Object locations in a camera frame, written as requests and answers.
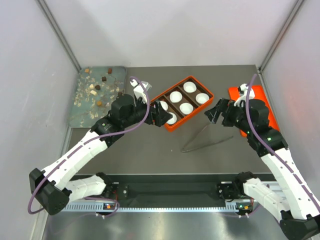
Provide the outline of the metal tongs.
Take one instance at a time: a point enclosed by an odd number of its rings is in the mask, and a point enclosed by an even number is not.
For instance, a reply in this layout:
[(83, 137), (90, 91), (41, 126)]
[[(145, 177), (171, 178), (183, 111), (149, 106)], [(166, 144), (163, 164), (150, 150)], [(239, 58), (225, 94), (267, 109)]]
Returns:
[(224, 137), (220, 140), (216, 140), (216, 141), (212, 141), (212, 142), (207, 142), (207, 143), (203, 143), (203, 144), (198, 144), (198, 145), (195, 145), (195, 146), (191, 146), (189, 147), (190, 145), (192, 145), (193, 143), (195, 143), (198, 139), (198, 137), (204, 133), (208, 127), (210, 125), (213, 124), (213, 121), (210, 121), (209, 123), (207, 123), (201, 130), (199, 130), (196, 134), (194, 134), (183, 146), (182, 148), (180, 149), (180, 152), (183, 153), (183, 154), (187, 154), (187, 153), (191, 153), (191, 152), (194, 152), (194, 151), (197, 151), (197, 150), (200, 150), (200, 149), (204, 149), (204, 148), (207, 148), (207, 147), (211, 147), (211, 146), (214, 146), (214, 145), (218, 145), (218, 144), (222, 144), (222, 143), (225, 143), (229, 140), (231, 140), (234, 136), (231, 135), (231, 136), (228, 136), (228, 137)]

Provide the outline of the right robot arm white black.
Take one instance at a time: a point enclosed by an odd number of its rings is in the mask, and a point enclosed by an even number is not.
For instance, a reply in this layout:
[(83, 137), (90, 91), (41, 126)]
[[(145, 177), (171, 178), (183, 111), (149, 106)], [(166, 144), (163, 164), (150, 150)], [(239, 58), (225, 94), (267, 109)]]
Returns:
[(249, 146), (272, 172), (281, 197), (252, 172), (241, 172), (232, 181), (232, 197), (256, 200), (277, 220), (289, 240), (307, 240), (320, 232), (320, 202), (311, 193), (292, 158), (282, 134), (269, 125), (269, 108), (259, 99), (235, 101), (221, 98), (204, 113), (212, 124), (223, 117), (224, 127), (246, 133)]

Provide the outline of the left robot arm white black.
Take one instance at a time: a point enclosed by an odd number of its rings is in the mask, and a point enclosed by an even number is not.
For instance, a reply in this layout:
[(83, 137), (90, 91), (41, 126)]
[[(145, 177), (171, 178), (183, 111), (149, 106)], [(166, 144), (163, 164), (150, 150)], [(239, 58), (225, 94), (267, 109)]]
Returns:
[(76, 200), (92, 196), (109, 198), (114, 187), (104, 173), (78, 180), (73, 180), (73, 176), (138, 124), (161, 127), (172, 117), (158, 100), (149, 105), (142, 97), (129, 94), (117, 97), (108, 114), (98, 120), (72, 149), (44, 169), (35, 168), (30, 172), (31, 197), (51, 216)]

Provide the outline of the orange chocolate box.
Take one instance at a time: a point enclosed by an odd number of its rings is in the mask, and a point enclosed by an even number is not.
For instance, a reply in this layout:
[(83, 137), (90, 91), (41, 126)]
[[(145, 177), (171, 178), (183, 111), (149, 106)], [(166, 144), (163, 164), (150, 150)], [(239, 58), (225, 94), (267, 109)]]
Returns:
[[(193, 93), (187, 93), (184, 91), (183, 85), (185, 82), (193, 82), (195, 83), (197, 90)], [(182, 94), (182, 100), (178, 103), (172, 103), (170, 101), (170, 93), (173, 91), (179, 91)], [(198, 104), (196, 102), (196, 95), (199, 93), (205, 93), (209, 95), (209, 100), (204, 104)], [(178, 129), (180, 126), (185, 124), (187, 121), (189, 121), (191, 118), (195, 117), (198, 113), (200, 113), (202, 110), (204, 110), (206, 107), (208, 107), (214, 100), (214, 94), (199, 80), (197, 80), (194, 76), (190, 75), (186, 77), (185, 79), (179, 81), (157, 97), (155, 97), (151, 102), (155, 100), (165, 101), (168, 104), (168, 110), (167, 112), (175, 113), (177, 116), (177, 122), (173, 125), (164, 124), (164, 127), (168, 130), (168, 132), (173, 132), (176, 129)], [(193, 106), (192, 113), (188, 115), (184, 115), (180, 111), (180, 105), (182, 103), (190, 103)]]

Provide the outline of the white paper cup front left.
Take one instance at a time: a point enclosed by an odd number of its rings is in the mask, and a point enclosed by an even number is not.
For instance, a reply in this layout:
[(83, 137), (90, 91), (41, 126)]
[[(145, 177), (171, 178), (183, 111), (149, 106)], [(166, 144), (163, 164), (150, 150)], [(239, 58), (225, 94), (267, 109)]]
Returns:
[(160, 105), (161, 105), (162, 109), (165, 111), (167, 111), (169, 108), (168, 104), (163, 100), (160, 101)]

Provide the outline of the white paper cup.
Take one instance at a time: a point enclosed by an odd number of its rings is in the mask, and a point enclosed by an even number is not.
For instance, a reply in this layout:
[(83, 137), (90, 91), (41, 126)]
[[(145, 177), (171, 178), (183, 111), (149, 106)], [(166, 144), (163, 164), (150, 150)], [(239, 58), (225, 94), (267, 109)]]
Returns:
[(182, 100), (182, 93), (179, 91), (173, 91), (169, 95), (169, 99), (172, 103), (179, 103)]
[(199, 105), (206, 103), (209, 99), (210, 97), (206, 93), (198, 93), (195, 97), (195, 100)]
[(179, 106), (179, 109), (184, 115), (189, 115), (193, 112), (194, 107), (190, 103), (185, 102)]
[(160, 105), (161, 105), (162, 109), (165, 111), (167, 111), (169, 108), (168, 104), (163, 100), (160, 101)]
[(197, 90), (197, 86), (192, 81), (187, 81), (183, 84), (183, 90), (187, 93), (194, 93)]
[(166, 122), (168, 125), (174, 125), (177, 122), (177, 116), (173, 112), (169, 112), (171, 118)]

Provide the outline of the white paper cup front right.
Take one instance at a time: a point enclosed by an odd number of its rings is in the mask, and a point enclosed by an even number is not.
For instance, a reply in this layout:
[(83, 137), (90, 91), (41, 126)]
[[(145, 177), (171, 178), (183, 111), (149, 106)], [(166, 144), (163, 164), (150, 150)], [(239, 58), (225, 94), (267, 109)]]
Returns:
[(177, 116), (173, 112), (169, 112), (171, 118), (166, 122), (168, 125), (174, 125), (177, 122)]

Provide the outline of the white paper cup middle left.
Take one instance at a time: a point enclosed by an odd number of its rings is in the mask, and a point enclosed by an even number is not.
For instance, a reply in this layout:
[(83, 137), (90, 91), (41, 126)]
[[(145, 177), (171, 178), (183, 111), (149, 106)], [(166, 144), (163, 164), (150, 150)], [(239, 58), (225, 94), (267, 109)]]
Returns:
[(169, 95), (169, 99), (172, 103), (179, 103), (182, 100), (182, 93), (179, 91), (173, 91)]

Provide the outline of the white paper cup middle right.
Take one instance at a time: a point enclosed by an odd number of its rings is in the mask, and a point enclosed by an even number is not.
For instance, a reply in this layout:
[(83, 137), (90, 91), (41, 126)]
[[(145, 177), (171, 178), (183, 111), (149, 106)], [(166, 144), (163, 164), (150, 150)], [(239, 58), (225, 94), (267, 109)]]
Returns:
[(184, 115), (189, 115), (193, 112), (194, 107), (190, 103), (185, 102), (179, 106), (179, 109)]

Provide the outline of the white paper cup back right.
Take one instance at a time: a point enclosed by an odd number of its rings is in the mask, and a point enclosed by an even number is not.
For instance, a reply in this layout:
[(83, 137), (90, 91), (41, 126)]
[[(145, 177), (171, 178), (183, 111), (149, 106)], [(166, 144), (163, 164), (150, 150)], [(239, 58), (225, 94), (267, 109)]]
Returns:
[(209, 99), (210, 97), (206, 93), (198, 93), (195, 97), (195, 100), (199, 105), (206, 103)]

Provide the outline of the white paper cup back left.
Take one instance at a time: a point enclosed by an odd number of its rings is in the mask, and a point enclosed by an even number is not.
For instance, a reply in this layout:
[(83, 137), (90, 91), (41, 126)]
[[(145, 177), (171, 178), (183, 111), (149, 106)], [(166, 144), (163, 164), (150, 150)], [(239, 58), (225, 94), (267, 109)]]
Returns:
[(192, 81), (187, 81), (183, 84), (183, 90), (187, 93), (194, 93), (197, 90), (197, 86)]

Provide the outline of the orange box lid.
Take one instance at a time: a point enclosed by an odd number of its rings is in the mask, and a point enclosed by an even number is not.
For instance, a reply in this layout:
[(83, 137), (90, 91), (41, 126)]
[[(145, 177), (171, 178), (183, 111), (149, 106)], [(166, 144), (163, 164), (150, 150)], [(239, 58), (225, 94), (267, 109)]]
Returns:
[[(252, 91), (255, 94), (255, 99), (261, 100), (265, 103), (266, 107), (269, 110), (269, 114), (268, 114), (268, 120), (269, 120), (269, 126), (276, 129), (276, 130), (280, 130), (279, 126), (277, 124), (277, 121), (275, 119), (275, 116), (272, 112), (272, 109), (269, 105), (269, 102), (267, 100), (267, 97), (265, 95), (264, 89), (261, 85), (253, 85), (252, 86)], [(238, 88), (237, 87), (229, 87), (228, 88), (228, 93), (229, 93), (229, 97), (231, 100), (237, 100), (240, 97), (240, 94), (238, 92)]]

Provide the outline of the floral blue tray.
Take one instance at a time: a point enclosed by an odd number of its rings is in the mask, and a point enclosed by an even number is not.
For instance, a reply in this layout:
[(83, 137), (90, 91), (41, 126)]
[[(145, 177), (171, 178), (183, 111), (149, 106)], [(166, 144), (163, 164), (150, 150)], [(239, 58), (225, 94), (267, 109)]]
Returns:
[(94, 123), (107, 115), (112, 102), (118, 93), (125, 92), (127, 69), (124, 66), (87, 66), (83, 68), (76, 79), (75, 93), (72, 97), (68, 126), (71, 128), (90, 128)]

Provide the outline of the black mounting base rail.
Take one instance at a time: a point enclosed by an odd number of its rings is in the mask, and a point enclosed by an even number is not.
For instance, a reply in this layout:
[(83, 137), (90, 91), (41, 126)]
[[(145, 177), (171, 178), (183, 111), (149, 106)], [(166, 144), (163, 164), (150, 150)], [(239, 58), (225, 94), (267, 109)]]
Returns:
[(104, 175), (102, 194), (69, 202), (65, 211), (221, 212), (245, 216), (262, 204), (238, 186), (239, 174), (113, 174)]

